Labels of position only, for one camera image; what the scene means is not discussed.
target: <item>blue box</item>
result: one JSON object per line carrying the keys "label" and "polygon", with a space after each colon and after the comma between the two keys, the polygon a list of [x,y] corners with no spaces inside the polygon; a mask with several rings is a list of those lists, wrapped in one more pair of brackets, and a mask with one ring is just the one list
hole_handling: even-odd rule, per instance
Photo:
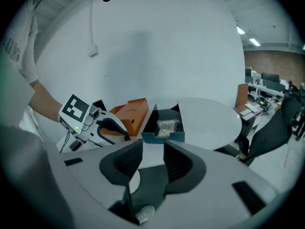
{"label": "blue box", "polygon": [[144,142],[151,144],[163,144],[164,140],[167,139],[167,138],[157,137],[160,131],[157,125],[158,120],[179,120],[180,124],[178,127],[178,131],[171,132],[169,139],[184,143],[185,132],[183,129],[179,103],[171,109],[158,110],[157,105],[154,106],[152,114],[149,117],[143,132],[141,133]]}

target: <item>white table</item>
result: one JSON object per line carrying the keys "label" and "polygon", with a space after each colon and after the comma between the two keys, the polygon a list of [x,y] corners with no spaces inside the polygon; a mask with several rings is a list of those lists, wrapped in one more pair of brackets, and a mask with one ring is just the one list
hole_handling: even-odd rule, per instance
{"label": "white table", "polygon": [[248,83],[248,85],[256,88],[255,97],[254,97],[255,100],[257,99],[257,96],[258,96],[258,90],[269,93],[269,94],[272,94],[274,96],[284,97],[283,92],[279,92],[279,91],[276,91],[276,90],[273,90],[273,89],[270,89],[270,88],[267,88],[265,86],[261,86],[261,85],[258,85],[258,84]]}
{"label": "white table", "polygon": [[[158,109],[174,107],[179,102],[183,128],[185,131],[185,143],[215,150],[234,141],[242,130],[240,116],[230,107],[210,99],[203,98],[181,98],[172,100],[147,101],[149,111],[137,136],[131,139],[142,138],[143,131],[152,110],[157,104]],[[123,142],[122,136],[117,137],[117,142]],[[60,150],[65,136],[57,143]],[[72,152],[69,145],[75,141],[70,135],[69,141],[62,152]],[[83,144],[78,151],[99,148],[91,142]],[[139,168],[163,165],[163,145],[143,143],[143,159]]]}

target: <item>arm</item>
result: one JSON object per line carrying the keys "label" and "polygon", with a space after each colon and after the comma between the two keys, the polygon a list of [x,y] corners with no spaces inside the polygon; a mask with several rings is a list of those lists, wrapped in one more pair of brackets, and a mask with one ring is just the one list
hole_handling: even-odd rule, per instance
{"label": "arm", "polygon": [[30,83],[30,85],[34,89],[35,94],[32,97],[29,106],[44,117],[53,121],[58,121],[58,112],[61,109],[61,104],[48,93],[38,80]]}

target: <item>orange box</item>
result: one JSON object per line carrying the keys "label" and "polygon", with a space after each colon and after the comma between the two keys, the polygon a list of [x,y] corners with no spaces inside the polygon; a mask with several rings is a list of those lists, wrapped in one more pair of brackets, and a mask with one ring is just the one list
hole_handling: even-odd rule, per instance
{"label": "orange box", "polygon": [[[127,104],[114,107],[110,113],[115,114],[124,124],[128,135],[138,135],[142,123],[148,112],[146,98],[128,101]],[[122,135],[116,131],[108,131],[105,128],[100,130],[101,134]]]}

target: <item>ceiling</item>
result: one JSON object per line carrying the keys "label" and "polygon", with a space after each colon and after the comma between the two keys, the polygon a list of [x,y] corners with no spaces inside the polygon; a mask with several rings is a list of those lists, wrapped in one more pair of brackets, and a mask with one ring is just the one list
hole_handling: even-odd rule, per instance
{"label": "ceiling", "polygon": [[[38,23],[38,42],[60,12],[74,0],[37,0],[35,9]],[[279,50],[305,54],[304,42],[285,9],[277,0],[224,0],[231,11],[236,25],[246,34],[241,35],[245,51]],[[255,38],[260,47],[249,39]]]}

